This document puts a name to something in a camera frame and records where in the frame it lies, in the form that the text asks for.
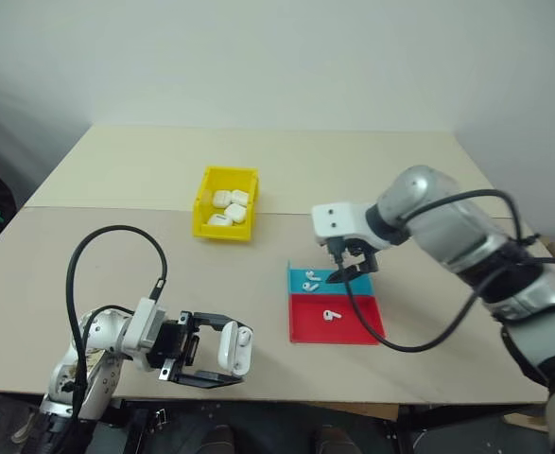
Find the person's foot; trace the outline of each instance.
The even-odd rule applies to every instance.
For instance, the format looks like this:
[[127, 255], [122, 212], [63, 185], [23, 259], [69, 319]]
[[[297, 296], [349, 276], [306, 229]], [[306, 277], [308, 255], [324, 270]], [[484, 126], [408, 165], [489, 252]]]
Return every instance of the person's foot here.
[[229, 426], [216, 426], [201, 441], [196, 454], [234, 454], [233, 431]]
[[361, 454], [344, 430], [324, 426], [317, 432], [315, 454]]

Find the plastic compartment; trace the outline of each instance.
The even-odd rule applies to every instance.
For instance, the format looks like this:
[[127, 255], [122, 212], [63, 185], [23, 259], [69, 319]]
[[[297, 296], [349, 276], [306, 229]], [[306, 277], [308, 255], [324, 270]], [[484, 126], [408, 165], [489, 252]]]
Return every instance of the plastic compartment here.
[[[215, 208], [212, 197], [215, 191], [239, 189], [250, 195], [246, 220], [232, 226], [208, 225], [206, 222], [215, 213], [223, 214], [224, 208]], [[243, 167], [208, 166], [193, 205], [193, 236], [213, 239], [250, 241], [254, 224], [254, 203], [258, 196], [258, 170]]]

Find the floor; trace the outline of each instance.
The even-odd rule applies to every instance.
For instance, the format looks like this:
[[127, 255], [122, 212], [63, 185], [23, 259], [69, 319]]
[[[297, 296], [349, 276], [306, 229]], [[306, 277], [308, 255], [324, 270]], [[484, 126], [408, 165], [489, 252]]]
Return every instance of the floor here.
[[[23, 414], [19, 403], [4, 404], [5, 414]], [[168, 414], [162, 431], [147, 438], [147, 454], [193, 454], [205, 433], [218, 424], [229, 424], [241, 454], [307, 454], [313, 433], [322, 425], [344, 428], [365, 454], [391, 454], [391, 440], [384, 425], [365, 416], [302, 404], [215, 402], [190, 404], [186, 410]], [[12, 417], [11, 428], [18, 426]], [[125, 428], [99, 425], [87, 454], [121, 453]], [[507, 425], [489, 417], [449, 428], [431, 429], [412, 435], [417, 454], [547, 454], [544, 433]], [[16, 454], [19, 446], [9, 439], [0, 443], [0, 454]]]

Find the white table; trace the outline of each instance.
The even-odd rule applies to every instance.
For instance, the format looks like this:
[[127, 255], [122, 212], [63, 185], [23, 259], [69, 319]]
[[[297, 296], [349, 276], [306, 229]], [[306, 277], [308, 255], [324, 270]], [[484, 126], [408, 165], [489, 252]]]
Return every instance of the white table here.
[[[266, 152], [272, 144], [286, 151]], [[323, 152], [314, 154], [318, 144]], [[422, 144], [438, 152], [420, 159]], [[339, 160], [345, 146], [355, 159]], [[295, 166], [285, 156], [295, 159]], [[287, 261], [333, 267], [313, 241], [310, 217], [299, 213], [316, 202], [372, 200], [400, 170], [416, 163], [447, 171], [464, 189], [489, 185], [447, 134], [92, 128], [0, 237], [0, 390], [44, 391], [69, 339], [64, 309], [69, 256], [95, 228], [127, 223], [147, 230], [165, 248], [169, 270], [161, 304], [170, 316], [181, 310], [224, 313], [254, 328], [255, 345], [244, 384], [197, 390], [161, 382], [157, 373], [127, 364], [116, 395], [384, 403], [545, 400], [546, 391], [522, 376], [499, 339], [498, 324], [480, 305], [450, 340], [422, 354], [288, 341]], [[258, 167], [261, 208], [251, 243], [191, 236], [191, 214], [185, 210], [206, 164]], [[299, 171], [309, 165], [315, 171]], [[141, 172], [141, 166], [147, 169]], [[289, 166], [287, 184], [279, 185]], [[482, 204], [492, 216], [504, 215], [498, 203]], [[497, 222], [510, 229], [508, 219]], [[534, 251], [546, 253], [539, 245]], [[394, 341], [432, 339], [469, 294], [412, 241], [378, 259], [374, 287]], [[127, 233], [103, 236], [78, 268], [78, 313], [105, 304], [134, 307], [158, 271], [155, 252], [143, 239]], [[216, 347], [217, 335], [204, 332], [196, 366], [216, 370]]]

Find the yellow bin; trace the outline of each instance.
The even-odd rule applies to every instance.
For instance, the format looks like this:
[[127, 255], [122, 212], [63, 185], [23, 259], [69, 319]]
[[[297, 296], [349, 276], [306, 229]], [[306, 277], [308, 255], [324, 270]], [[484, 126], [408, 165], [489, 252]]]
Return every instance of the yellow bin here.
[[[241, 224], [222, 226], [206, 223], [213, 214], [224, 213], [223, 208], [215, 208], [212, 205], [214, 193], [221, 189], [229, 191], [239, 189], [249, 194], [246, 220]], [[193, 236], [250, 241], [257, 196], [258, 170], [255, 168], [207, 166], [193, 205]]]

